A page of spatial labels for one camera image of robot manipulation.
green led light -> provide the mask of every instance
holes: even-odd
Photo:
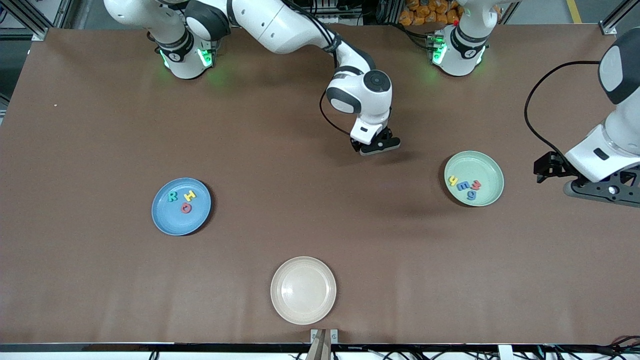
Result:
[[[442,47],[433,53],[433,62],[438,65],[441,64],[442,59],[444,58],[444,54],[446,52],[447,52],[447,44],[442,44]]]
[[[210,67],[213,63],[213,59],[211,57],[211,53],[208,50],[200,50],[198,49],[198,55],[200,56],[200,60],[202,60],[202,65],[205,67]]]
[[[484,54],[485,49],[486,49],[486,46],[483,46],[482,50],[480,50],[480,55],[478,55],[478,60],[476,61],[476,65],[478,65],[480,61],[482,61],[482,54]]]
[[[164,57],[162,50],[160,50],[160,55],[162,56],[162,60],[164,60],[164,66],[169,69],[169,63],[166,62],[166,58]]]

plate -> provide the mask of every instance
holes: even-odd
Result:
[[[504,175],[488,155],[477,151],[455,154],[444,169],[447,189],[460,202],[470,206],[493,204],[504,189]]]
[[[331,270],[308,256],[287,260],[271,281],[271,302],[284,320],[309,325],[333,307],[337,286]]]
[[[209,189],[196,179],[182,177],[158,191],[151,205],[151,218],[163,233],[182,236],[200,228],[210,211]]]

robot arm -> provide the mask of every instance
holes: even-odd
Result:
[[[498,23],[498,13],[493,8],[510,0],[459,0],[465,7],[460,23],[448,25],[435,32],[431,61],[453,76],[470,74],[482,61],[486,42]]]
[[[272,53],[288,54],[314,45],[334,55],[337,67],[326,89],[331,105],[343,113],[357,114],[350,136],[363,155],[399,147],[387,127],[392,85],[376,70],[372,58],[349,45],[320,22],[296,13],[281,0],[192,0],[185,18],[193,33],[208,41],[230,34],[241,26]]]
[[[640,28],[617,39],[598,67],[616,109],[566,159],[591,182],[640,164]]]
[[[210,45],[194,37],[173,10],[161,8],[156,0],[104,0],[104,6],[119,23],[147,29],[178,78],[193,79],[211,66],[202,56]]]

floor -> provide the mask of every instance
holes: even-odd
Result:
[[[59,3],[59,0],[42,0]],[[74,15],[72,27],[76,29],[125,29],[113,20],[102,0],[81,0],[80,10]],[[568,3],[575,2],[578,16],[572,17]],[[513,14],[510,24],[569,24],[598,22],[611,12],[620,0],[526,0]],[[640,26],[640,6],[618,24],[618,33]],[[0,94],[11,96],[27,56],[31,42],[0,41]]]

orange bag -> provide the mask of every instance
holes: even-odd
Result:
[[[437,22],[441,22],[442,24],[447,24],[447,16],[446,16],[446,15],[444,15],[443,13],[439,13],[439,14],[436,16],[436,21],[437,21]]]
[[[447,23],[453,24],[457,20],[460,20],[458,17],[458,12],[456,10],[449,10],[447,12]]]
[[[415,14],[419,17],[427,17],[429,15],[429,13],[431,12],[431,10],[429,10],[429,7],[426,5],[420,5],[418,6],[418,8],[415,11]]]
[[[403,10],[400,13],[400,19],[398,20],[398,22],[404,26],[411,25],[411,23],[413,22],[413,12]]]
[[[440,0],[440,5],[436,6],[436,13],[445,14],[447,13],[448,9],[449,3],[444,0]]]
[[[411,23],[411,25],[422,25],[422,24],[424,24],[423,17],[418,17],[418,16],[413,17],[413,22]]]
[[[429,13],[429,15],[424,19],[424,22],[436,22],[436,15],[438,15],[436,12]]]
[[[420,0],[406,0],[406,5],[409,10],[414,11],[420,6]]]

